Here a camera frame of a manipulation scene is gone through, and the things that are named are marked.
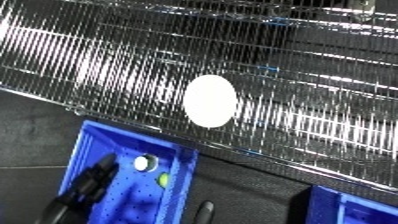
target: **wire grid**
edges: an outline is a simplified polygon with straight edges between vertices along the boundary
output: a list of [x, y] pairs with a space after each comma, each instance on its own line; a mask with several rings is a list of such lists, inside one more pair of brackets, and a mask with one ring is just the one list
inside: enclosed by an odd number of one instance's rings
[[[0, 86], [395, 191], [397, 15], [359, 24], [344, 4], [6, 0]], [[237, 91], [220, 128], [182, 107], [204, 74]]]

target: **white ball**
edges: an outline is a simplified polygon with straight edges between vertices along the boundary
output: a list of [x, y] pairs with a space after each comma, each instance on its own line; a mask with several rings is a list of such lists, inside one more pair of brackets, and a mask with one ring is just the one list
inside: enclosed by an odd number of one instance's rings
[[139, 156], [134, 160], [134, 167], [138, 171], [144, 171], [148, 168], [149, 161], [145, 156]]
[[204, 75], [188, 85], [183, 105], [193, 123], [216, 128], [231, 119], [237, 102], [235, 89], [228, 80], [217, 75]]

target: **blue tray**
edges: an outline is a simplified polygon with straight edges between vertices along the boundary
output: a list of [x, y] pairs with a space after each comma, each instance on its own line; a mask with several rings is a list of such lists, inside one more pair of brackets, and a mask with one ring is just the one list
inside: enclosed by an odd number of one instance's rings
[[[119, 172], [106, 196], [93, 207], [90, 224], [180, 223], [197, 151], [91, 121], [83, 124], [59, 193], [84, 168], [109, 153], [117, 155]], [[156, 170], [135, 169], [134, 159], [143, 154], [159, 158]], [[162, 188], [157, 179], [164, 172], [169, 182]]]
[[398, 208], [314, 186], [307, 224], [393, 224]]

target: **dark floor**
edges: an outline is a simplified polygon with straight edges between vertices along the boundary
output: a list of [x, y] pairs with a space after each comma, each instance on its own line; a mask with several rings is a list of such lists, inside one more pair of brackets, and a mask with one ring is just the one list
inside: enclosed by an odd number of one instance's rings
[[[84, 118], [5, 92], [0, 105], [0, 223], [33, 223], [57, 193]], [[214, 223], [286, 223], [290, 199], [308, 186], [201, 156], [183, 223], [204, 200], [216, 205]]]

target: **green ball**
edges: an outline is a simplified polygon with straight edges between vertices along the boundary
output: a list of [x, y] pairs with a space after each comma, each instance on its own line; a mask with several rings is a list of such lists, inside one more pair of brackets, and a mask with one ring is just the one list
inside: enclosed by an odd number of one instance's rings
[[168, 173], [160, 174], [158, 181], [157, 181], [159, 186], [166, 188], [167, 184], [169, 183], [169, 176], [170, 175]]

